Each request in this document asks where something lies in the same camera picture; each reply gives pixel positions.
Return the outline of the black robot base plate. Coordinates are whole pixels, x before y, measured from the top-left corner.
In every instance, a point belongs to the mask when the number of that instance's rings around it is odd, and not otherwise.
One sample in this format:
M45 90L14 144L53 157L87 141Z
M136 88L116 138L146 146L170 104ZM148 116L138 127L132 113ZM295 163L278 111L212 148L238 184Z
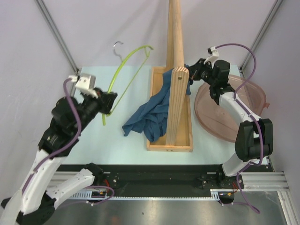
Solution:
M236 178L217 177L219 165L61 165L60 172L95 171L96 184L117 196L197 197L211 189L233 189Z

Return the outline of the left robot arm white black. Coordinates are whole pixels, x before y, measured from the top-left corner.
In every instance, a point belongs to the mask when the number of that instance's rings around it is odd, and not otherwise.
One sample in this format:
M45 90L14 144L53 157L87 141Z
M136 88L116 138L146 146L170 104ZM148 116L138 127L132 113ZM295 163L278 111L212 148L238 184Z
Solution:
M52 110L52 120L39 144L32 168L19 191L2 201L2 225L42 225L73 194L104 183L104 171L89 163L67 181L49 188L48 185L81 132L98 113L109 114L117 93L93 89L94 94L81 93L83 102L74 97L61 98Z

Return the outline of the dark blue t shirt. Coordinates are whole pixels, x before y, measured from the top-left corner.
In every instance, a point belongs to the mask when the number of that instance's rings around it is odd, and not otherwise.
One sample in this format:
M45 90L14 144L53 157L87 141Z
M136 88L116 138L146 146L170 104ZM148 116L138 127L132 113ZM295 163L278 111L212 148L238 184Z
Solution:
M166 134L172 71L163 73L160 91L141 105L122 126L124 136L131 131L144 133L148 141L155 142Z

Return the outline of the green hanger with metal hook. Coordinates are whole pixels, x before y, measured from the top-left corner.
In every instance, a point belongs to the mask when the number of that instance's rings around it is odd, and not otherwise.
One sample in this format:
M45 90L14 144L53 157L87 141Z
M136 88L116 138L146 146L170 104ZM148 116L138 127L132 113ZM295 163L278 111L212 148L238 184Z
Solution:
M114 112L115 108L117 107L117 105L119 104L119 102L122 100L123 96L125 95L125 93L127 92L128 88L130 87L131 83L133 82L133 80L135 79L135 77L138 75L139 71L141 70L141 68L144 66L145 62L148 60L149 56L150 56L150 52L152 50L154 50L154 48L151 46L151 45L142 45L136 49L134 49L133 51L131 51L125 58L123 58L120 54L118 54L116 52L116 45L123 45L124 43L121 42L121 41L116 41L114 44L113 44L113 54L117 57L119 57L121 63L119 65L119 67L117 68L116 72L114 73L114 76L112 77L111 79L111 82L109 84L109 87L108 87L108 93L112 92L112 88L114 86L114 83L120 73L120 71L122 70L122 68L124 67L124 65L127 63L127 61L135 54L137 53L139 50L144 50L144 53L145 53L145 60L143 61L143 63L140 65L140 67L138 68L138 70L136 71L136 73L134 74L133 78L131 79L131 81L128 83L127 87L125 88L125 90L123 91L121 97L119 98L119 100L117 101L117 103L115 104L115 106L112 108L111 112L105 116L105 115L102 115L102 123L103 123L103 126L106 125L106 117L110 116L111 113Z

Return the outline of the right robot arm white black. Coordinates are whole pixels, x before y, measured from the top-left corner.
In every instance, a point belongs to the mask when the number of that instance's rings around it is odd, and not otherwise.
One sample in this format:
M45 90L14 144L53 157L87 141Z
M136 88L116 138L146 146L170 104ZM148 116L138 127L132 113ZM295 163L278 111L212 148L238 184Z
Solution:
M209 85L210 97L225 109L239 126L234 144L235 153L220 167L216 182L221 188L233 183L249 166L260 166L265 157L273 153L273 124L253 113L238 97L229 83L230 63L217 60L206 62L200 58L188 66L189 82L203 80Z

